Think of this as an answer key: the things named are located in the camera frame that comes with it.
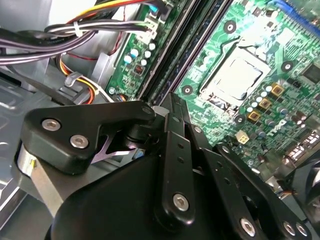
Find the black plastic part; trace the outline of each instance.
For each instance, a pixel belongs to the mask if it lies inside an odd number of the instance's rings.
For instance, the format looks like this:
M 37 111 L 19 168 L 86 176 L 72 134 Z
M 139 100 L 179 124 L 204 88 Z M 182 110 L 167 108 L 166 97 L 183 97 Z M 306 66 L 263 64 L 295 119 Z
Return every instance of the black plastic part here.
M 273 239 L 312 239 L 311 233 L 304 223 L 282 202 L 258 176 L 233 152 L 225 152 L 223 144 L 218 144 L 216 150 L 227 160 L 233 174 L 237 176 L 239 190 L 244 196 L 251 196 L 258 208 L 259 223 L 262 231 Z M 284 228 L 288 222 L 295 229 L 295 236 Z M 296 228 L 296 223 L 304 226 L 307 236 L 303 236 Z
M 216 193 L 193 172 L 196 221 L 171 233 L 154 214 L 159 159 L 143 157 L 73 193 L 58 210 L 52 240 L 224 240 L 216 227 Z
M 148 124 L 155 117 L 155 112 L 140 101 L 36 109 L 24 119 L 21 140 L 30 154 L 59 171 L 80 174 L 97 153 L 99 136 L 115 134 L 131 124 Z M 45 119 L 59 121 L 61 129 L 45 130 L 42 127 Z M 73 147 L 70 138 L 74 135 L 85 136 L 88 147 Z

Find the silver bolt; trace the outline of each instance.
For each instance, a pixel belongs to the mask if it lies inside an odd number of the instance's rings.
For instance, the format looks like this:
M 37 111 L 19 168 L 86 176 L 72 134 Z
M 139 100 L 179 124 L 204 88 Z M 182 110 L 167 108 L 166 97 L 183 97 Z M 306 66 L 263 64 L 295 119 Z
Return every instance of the silver bolt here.
M 174 205 L 182 212 L 185 212 L 189 209 L 189 202 L 185 196 L 177 193 L 173 196 Z
M 240 220 L 241 226 L 243 230 L 250 236 L 254 237 L 256 235 L 256 230 L 255 227 L 252 225 L 252 223 L 246 219 L 246 218 L 241 218 Z
M 230 153 L 229 148 L 227 148 L 226 146 L 222 146 L 222 150 L 225 151 L 227 154 Z
M 173 120 L 175 120 L 176 122 L 178 122 L 178 123 L 180 123 L 180 120 L 179 120 L 179 118 L 177 118 L 177 117 L 172 117 L 173 118 Z
M 110 87 L 109 88 L 109 94 L 110 95 L 113 95 L 113 94 L 115 94 L 116 93 L 116 90 L 113 88 L 113 87 Z
M 58 131 L 61 128 L 61 124 L 54 119 L 46 119 L 42 122 L 42 127 L 45 130 L 54 132 L 54 131 Z
M 293 229 L 293 227 L 286 221 L 283 222 L 283 226 L 285 228 L 285 230 L 292 236 L 296 235 L 295 230 Z
M 299 230 L 299 232 L 303 235 L 303 236 L 308 236 L 307 231 L 305 230 L 305 228 L 300 224 L 300 223 L 296 223 L 296 228 Z
M 143 106 L 142 107 L 142 111 L 144 111 L 146 114 L 152 114 L 152 111 L 150 110 L 150 108 Z
M 195 130 L 197 133 L 202 133 L 201 128 L 198 127 L 198 126 L 195 126 L 195 127 L 194 127 L 194 130 Z
M 82 135 L 74 135 L 70 138 L 71 145 L 76 149 L 85 149 L 89 145 L 89 141 Z

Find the green circuit board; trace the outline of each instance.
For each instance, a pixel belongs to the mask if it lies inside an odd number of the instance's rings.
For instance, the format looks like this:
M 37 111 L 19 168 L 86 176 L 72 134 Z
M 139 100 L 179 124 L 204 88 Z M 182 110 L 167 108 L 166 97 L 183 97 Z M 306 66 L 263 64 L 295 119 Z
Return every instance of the green circuit board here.
M 234 150 L 254 167 L 301 140 L 297 111 L 320 118 L 320 42 L 267 2 L 233 1 L 175 91 L 212 145 L 243 136 Z
M 138 20 L 147 21 L 151 24 L 151 33 L 148 31 L 147 34 L 156 33 L 156 36 L 148 40 L 144 33 L 131 34 L 123 53 L 119 57 L 114 74 L 106 87 L 107 93 L 111 95 L 123 94 L 128 97 L 127 100 L 135 100 L 135 94 L 146 79 L 152 65 L 156 63 L 170 33 L 175 30 L 174 25 L 187 0 L 166 2 L 167 5 L 172 6 L 166 21 L 161 21 L 161 17 L 155 17 L 148 6 L 142 6 Z M 154 44 L 155 49 L 150 49 L 149 43 Z M 138 56 L 132 55 L 132 50 L 135 50 Z M 151 53 L 148 58 L 145 55 L 146 51 Z

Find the red wire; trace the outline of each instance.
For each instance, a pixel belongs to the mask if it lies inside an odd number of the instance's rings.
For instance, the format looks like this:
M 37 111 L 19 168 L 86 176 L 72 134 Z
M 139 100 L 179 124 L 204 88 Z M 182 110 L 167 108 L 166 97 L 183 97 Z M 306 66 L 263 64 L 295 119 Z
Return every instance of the red wire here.
M 94 57 L 86 57 L 86 56 L 79 56 L 70 52 L 67 52 L 67 54 L 71 57 L 77 58 L 77 59 L 83 59 L 83 60 L 89 60 L 89 61 L 96 61 L 98 60 L 98 58 L 94 58 Z

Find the wire bundle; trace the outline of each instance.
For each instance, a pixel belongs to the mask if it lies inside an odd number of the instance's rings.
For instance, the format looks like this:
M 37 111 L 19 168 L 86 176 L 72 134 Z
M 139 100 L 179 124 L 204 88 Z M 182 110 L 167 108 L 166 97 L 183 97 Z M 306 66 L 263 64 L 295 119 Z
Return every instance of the wire bundle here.
M 48 26 L 43 32 L 11 32 L 0 28 L 0 49 L 27 51 L 0 55 L 0 66 L 29 63 L 67 53 L 88 42 L 98 31 L 146 31 L 146 24 L 142 21 L 97 19 L 106 9 L 144 2 L 150 1 L 112 0 L 101 3 L 82 12 L 67 24 Z

